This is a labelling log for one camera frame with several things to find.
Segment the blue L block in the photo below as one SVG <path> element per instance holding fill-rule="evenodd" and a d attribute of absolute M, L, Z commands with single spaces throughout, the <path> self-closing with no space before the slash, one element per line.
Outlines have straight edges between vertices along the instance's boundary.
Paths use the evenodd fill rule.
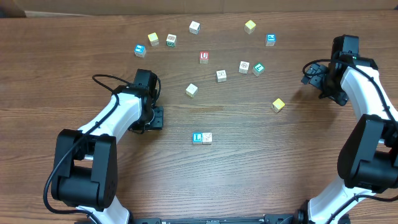
<path fill-rule="evenodd" d="M 193 133 L 192 134 L 193 144 L 203 144 L 203 133 Z"/>

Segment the brown engraved wood block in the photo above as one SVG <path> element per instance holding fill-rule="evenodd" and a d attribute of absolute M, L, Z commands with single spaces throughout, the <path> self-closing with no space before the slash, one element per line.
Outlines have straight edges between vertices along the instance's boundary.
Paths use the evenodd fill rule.
<path fill-rule="evenodd" d="M 213 135 L 212 133 L 202 133 L 202 144 L 212 144 Z"/>

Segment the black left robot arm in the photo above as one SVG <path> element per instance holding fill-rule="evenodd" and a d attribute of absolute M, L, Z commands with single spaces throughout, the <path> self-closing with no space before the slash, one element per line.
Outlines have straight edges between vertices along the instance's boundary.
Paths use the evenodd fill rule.
<path fill-rule="evenodd" d="M 43 192 L 48 211 L 62 213 L 50 205 L 51 196 L 69 207 L 67 214 L 85 214 L 91 223 L 134 223 L 132 212 L 116 196 L 117 143 L 126 131 L 161 130 L 164 109 L 156 105 L 161 82 L 152 71 L 138 69 L 133 82 L 121 82 L 88 124 L 58 134 L 53 170 Z"/>

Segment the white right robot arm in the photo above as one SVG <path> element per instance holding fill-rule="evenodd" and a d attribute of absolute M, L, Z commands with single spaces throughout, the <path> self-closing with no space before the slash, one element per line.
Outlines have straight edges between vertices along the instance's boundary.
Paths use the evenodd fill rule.
<path fill-rule="evenodd" d="M 307 63 L 303 84 L 321 91 L 340 106 L 351 102 L 358 120 L 338 156 L 336 179 L 318 196 L 306 201 L 292 223 L 349 223 L 348 212 L 365 199 L 382 198 L 397 188 L 397 110 L 388 99 L 376 62 L 359 54 L 359 38 L 333 40 L 331 57 Z"/>

